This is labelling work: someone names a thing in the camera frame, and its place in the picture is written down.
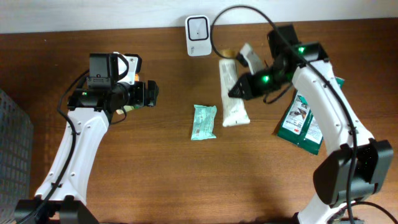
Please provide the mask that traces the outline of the green white 3M bag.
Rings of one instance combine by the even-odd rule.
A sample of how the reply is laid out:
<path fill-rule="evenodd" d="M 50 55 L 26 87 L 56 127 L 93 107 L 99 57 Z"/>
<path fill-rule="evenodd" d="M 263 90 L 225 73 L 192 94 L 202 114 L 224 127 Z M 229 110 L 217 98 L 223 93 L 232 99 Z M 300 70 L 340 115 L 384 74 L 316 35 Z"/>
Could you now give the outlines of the green white 3M bag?
<path fill-rule="evenodd" d="M 277 136 L 311 154 L 319 153 L 323 135 L 306 99 L 298 90 L 283 117 Z"/>

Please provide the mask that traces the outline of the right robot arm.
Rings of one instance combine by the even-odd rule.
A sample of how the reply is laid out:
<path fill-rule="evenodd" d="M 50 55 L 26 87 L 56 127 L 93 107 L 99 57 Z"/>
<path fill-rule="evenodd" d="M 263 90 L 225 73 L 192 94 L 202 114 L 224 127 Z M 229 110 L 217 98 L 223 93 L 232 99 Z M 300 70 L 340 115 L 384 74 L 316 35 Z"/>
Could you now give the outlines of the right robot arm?
<path fill-rule="evenodd" d="M 274 60 L 266 67 L 250 45 L 237 54 L 249 72 L 228 95 L 251 100 L 289 83 L 303 95 L 323 135 L 327 158 L 313 173 L 315 195 L 294 223 L 332 223 L 353 206 L 378 193 L 393 159 L 393 148 L 364 127 L 345 98 L 328 54 L 318 42 L 304 44 L 292 25 L 267 36 Z"/>

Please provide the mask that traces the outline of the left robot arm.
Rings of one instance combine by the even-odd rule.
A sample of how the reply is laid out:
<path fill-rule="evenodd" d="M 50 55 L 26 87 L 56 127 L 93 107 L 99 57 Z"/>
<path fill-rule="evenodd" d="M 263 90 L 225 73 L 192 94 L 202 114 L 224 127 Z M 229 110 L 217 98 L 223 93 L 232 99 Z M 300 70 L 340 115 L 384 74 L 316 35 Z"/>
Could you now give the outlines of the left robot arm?
<path fill-rule="evenodd" d="M 20 200 L 14 210 L 17 223 L 97 223 L 86 206 L 86 194 L 96 152 L 114 114 L 154 107 L 156 82 L 139 79 L 138 54 L 91 53 L 89 69 L 64 93 L 67 113 L 57 112 L 67 124 L 55 160 L 32 200 Z"/>

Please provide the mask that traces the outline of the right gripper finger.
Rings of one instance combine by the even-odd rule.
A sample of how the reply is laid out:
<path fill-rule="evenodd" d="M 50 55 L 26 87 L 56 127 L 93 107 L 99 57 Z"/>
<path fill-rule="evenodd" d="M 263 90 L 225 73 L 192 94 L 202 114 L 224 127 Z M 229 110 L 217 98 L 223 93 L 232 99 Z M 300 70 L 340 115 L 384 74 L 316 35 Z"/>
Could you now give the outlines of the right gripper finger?
<path fill-rule="evenodd" d="M 252 75 L 250 73 L 244 73 L 241 75 L 231 91 L 241 91 L 241 92 L 247 92 L 251 89 L 250 86 L 250 81 L 251 81 Z"/>
<path fill-rule="evenodd" d="M 229 92 L 228 96 L 230 98 L 239 98 L 243 100 L 252 99 L 252 92 L 250 87 L 247 86 L 234 86 Z"/>

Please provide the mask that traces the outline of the white tube gold cap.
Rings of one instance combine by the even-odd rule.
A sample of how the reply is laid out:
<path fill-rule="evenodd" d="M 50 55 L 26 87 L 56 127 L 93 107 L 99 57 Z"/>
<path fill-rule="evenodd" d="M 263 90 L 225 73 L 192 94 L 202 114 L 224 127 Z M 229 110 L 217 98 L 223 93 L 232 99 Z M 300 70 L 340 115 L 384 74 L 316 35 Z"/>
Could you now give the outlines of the white tube gold cap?
<path fill-rule="evenodd" d="M 250 119 L 240 98 L 231 98 L 229 91 L 238 80 L 237 66 L 234 59 L 235 51 L 222 50 L 221 55 L 226 57 L 219 60 L 221 100 L 223 105 L 223 127 L 249 124 Z"/>

